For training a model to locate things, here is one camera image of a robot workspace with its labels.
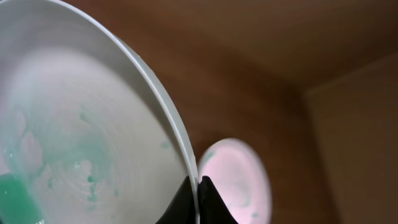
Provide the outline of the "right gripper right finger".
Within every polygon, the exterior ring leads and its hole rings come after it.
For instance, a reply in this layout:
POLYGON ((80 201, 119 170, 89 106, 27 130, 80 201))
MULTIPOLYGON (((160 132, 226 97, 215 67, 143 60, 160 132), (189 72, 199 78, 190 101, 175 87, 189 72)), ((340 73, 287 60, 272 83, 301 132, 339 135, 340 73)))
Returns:
POLYGON ((238 224, 208 176, 198 186, 200 224, 238 224))

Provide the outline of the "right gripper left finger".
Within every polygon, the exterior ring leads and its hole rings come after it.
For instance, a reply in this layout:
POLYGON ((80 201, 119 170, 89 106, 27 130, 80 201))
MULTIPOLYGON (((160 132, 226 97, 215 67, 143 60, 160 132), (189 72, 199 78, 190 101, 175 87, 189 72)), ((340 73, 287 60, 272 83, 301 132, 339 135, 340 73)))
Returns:
POLYGON ((184 178, 171 203, 156 224, 196 224, 196 211, 189 176, 184 178))

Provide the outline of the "white plate stained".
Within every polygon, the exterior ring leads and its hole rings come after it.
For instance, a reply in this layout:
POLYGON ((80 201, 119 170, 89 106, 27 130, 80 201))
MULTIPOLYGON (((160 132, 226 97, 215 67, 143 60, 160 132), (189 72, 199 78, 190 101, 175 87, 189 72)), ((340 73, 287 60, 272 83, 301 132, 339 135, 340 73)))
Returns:
POLYGON ((195 156, 155 73, 121 39, 63 1, 1 2, 1 175, 41 223, 156 223, 195 156))
POLYGON ((200 179, 214 183, 238 223, 270 224, 271 185, 256 152, 245 142, 222 139, 210 146, 198 164, 200 179))

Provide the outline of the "green yellow sponge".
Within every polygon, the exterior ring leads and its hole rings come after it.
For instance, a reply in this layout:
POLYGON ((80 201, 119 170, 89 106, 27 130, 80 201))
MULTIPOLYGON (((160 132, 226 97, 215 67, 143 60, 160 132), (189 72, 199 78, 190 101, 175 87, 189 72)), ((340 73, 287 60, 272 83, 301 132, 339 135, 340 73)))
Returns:
POLYGON ((23 181, 12 173, 1 175, 1 223, 30 224, 43 220, 40 208, 23 181))

